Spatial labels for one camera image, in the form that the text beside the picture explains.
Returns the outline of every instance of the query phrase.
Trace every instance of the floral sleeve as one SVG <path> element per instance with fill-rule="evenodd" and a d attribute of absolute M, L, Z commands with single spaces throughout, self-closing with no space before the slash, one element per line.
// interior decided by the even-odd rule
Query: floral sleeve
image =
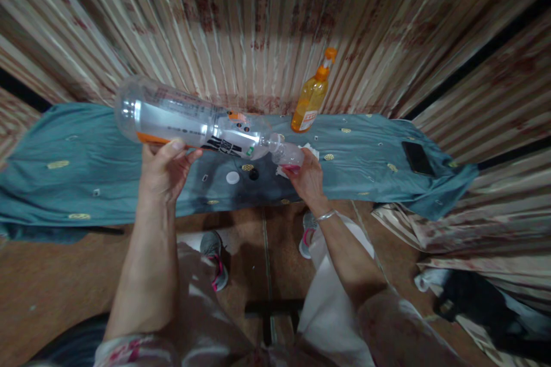
<path fill-rule="evenodd" d="M 180 364 L 174 346 L 154 335 L 130 335 L 102 343 L 94 367 L 173 367 Z"/>
<path fill-rule="evenodd" d="M 465 367 L 455 351 L 392 290 L 367 300 L 358 311 L 364 339 L 378 367 Z"/>

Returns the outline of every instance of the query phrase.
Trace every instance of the sneaker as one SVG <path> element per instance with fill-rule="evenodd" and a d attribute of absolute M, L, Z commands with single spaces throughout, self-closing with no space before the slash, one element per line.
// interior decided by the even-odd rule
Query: sneaker
<path fill-rule="evenodd" d="M 201 239 L 199 252 L 216 264 L 216 276 L 212 281 L 214 291 L 222 290 L 228 284 L 228 270 L 222 263 L 222 240 L 216 231 L 207 232 Z"/>
<path fill-rule="evenodd" d="M 316 222 L 316 219 L 311 211 L 306 212 L 304 217 L 302 217 L 302 225 L 304 227 L 304 233 L 302 234 L 302 239 L 298 245 L 298 251 L 300 252 L 300 255 L 306 259 L 312 259 L 310 255 L 310 241 L 320 226 Z"/>

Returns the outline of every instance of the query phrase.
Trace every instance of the smartphone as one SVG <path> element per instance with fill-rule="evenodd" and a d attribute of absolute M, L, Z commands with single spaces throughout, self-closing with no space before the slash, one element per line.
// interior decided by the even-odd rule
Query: smartphone
<path fill-rule="evenodd" d="M 408 157 L 409 166 L 415 173 L 430 177 L 436 176 L 421 145 L 413 142 L 402 142 L 402 147 Z"/>

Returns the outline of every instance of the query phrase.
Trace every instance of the black bottle cap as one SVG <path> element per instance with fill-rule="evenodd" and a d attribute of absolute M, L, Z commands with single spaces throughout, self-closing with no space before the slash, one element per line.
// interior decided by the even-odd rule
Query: black bottle cap
<path fill-rule="evenodd" d="M 249 178 L 252 181 L 256 181 L 260 177 L 260 174 L 258 173 L 258 169 L 251 169 L 251 172 L 249 172 Z"/>

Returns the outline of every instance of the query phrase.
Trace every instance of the pink liquid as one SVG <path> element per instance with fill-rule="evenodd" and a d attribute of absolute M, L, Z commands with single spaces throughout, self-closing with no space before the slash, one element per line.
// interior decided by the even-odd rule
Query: pink liquid
<path fill-rule="evenodd" d="M 299 165 L 281 165 L 281 167 L 283 169 L 286 169 L 286 170 L 291 170 L 295 173 L 297 173 L 299 170 L 300 170 L 300 166 Z"/>

